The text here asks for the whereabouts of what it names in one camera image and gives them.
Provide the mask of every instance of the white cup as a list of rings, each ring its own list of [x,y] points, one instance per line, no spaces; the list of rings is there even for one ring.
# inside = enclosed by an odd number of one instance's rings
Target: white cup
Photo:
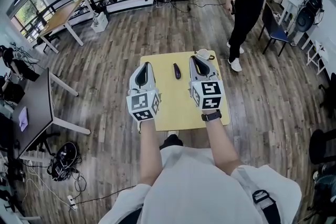
[[[213,60],[215,57],[210,54],[210,52],[207,49],[200,49],[199,51],[196,52],[198,56],[205,60]]]

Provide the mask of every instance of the power strip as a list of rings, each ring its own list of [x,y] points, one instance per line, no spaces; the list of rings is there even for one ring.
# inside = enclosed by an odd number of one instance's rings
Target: power strip
[[[68,196],[68,200],[69,200],[70,204],[72,205],[71,207],[72,207],[74,210],[77,210],[77,205],[76,205],[76,203],[75,203],[74,198],[73,198],[71,195]]]

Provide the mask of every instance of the white t-shirt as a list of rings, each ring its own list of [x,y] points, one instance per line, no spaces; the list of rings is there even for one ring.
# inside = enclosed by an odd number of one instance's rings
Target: white t-shirt
[[[300,187],[267,165],[240,166],[229,176],[214,165],[210,149],[170,146],[161,150],[161,156],[164,168],[154,185],[122,191],[99,224],[118,224],[141,207],[141,224],[266,224],[239,169],[252,184],[269,192],[281,223],[292,223],[301,201]]]

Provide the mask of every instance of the white shirt sleeve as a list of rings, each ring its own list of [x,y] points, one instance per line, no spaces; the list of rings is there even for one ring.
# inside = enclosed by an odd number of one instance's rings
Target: white shirt sleeve
[[[138,184],[133,189],[123,190],[112,209],[99,221],[98,224],[118,224],[130,213],[143,206],[145,197],[151,186]]]

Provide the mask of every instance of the window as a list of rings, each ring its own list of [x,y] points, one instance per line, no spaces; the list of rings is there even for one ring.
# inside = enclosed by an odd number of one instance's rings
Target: window
[[[29,42],[33,42],[43,29],[42,23],[36,18],[36,12],[41,12],[46,7],[43,0],[28,0],[12,18],[12,23]],[[51,17],[52,13],[49,10],[43,15],[46,21]]]

